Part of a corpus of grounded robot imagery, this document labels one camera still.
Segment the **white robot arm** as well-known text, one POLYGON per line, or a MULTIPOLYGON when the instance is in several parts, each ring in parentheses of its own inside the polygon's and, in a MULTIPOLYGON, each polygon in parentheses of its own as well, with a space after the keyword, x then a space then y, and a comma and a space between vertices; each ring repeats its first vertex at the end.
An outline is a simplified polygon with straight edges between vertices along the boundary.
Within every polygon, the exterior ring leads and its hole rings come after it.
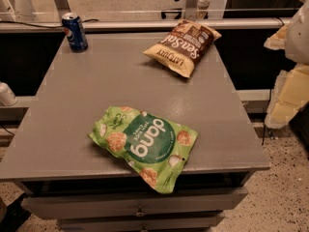
POLYGON ((285 57, 295 62, 291 71, 281 71, 276 77, 267 108, 266 126, 281 129, 309 102, 309 1, 267 38, 264 47, 283 49, 285 57))

